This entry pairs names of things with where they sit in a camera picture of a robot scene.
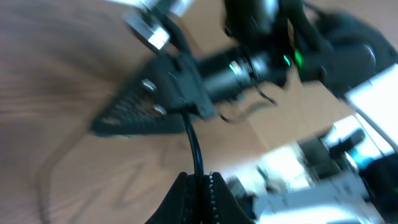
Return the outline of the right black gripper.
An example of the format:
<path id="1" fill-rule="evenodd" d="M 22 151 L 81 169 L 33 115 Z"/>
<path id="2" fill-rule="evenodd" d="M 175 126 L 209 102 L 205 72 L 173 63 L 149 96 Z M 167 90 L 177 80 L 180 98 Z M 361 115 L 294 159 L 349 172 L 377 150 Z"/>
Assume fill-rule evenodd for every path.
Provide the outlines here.
<path id="1" fill-rule="evenodd" d="M 217 103 L 235 100 L 261 83 L 284 86 L 291 66 L 287 54 L 279 50 L 242 47 L 200 60 L 184 55 L 176 61 L 177 72 L 163 82 L 161 105 L 168 114 L 189 111 L 201 119 L 213 117 Z M 146 64 L 127 76 L 93 118 L 90 130 L 102 137 L 183 133 L 182 116 L 156 113 L 151 94 L 141 86 L 152 72 L 152 66 Z"/>

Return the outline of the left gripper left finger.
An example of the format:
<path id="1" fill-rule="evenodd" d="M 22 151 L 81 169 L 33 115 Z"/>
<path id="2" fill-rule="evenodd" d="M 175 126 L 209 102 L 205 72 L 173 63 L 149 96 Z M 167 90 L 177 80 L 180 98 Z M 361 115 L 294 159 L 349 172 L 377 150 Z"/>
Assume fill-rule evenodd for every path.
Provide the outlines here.
<path id="1" fill-rule="evenodd" d="M 163 201 L 145 224 L 177 224 L 183 217 L 188 174 L 181 172 L 175 179 Z"/>

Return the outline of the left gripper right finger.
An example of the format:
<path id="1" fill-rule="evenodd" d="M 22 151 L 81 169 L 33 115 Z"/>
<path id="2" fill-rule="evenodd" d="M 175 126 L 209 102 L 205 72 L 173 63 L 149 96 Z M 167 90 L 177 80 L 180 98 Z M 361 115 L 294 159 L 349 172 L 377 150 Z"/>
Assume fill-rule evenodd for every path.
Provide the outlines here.
<path id="1" fill-rule="evenodd" d="M 206 222 L 220 224 L 253 224 L 244 213 L 218 172 L 206 180 Z"/>

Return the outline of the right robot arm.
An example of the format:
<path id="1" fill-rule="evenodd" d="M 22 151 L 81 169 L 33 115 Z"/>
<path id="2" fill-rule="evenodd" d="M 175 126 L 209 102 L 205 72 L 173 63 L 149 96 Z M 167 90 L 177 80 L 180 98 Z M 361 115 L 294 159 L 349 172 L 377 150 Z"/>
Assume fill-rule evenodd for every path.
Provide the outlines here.
<path id="1" fill-rule="evenodd" d="M 157 1 L 124 22 L 155 53 L 129 77 L 90 129 L 99 135 L 181 133 L 192 119 L 217 115 L 216 104 L 267 82 L 284 86 L 295 65 L 303 82 L 320 81 L 342 98 L 397 63 L 397 50 L 375 28 L 343 12 L 303 1 L 225 1 L 224 32 L 237 42 L 196 58 L 170 15 L 180 1 Z"/>

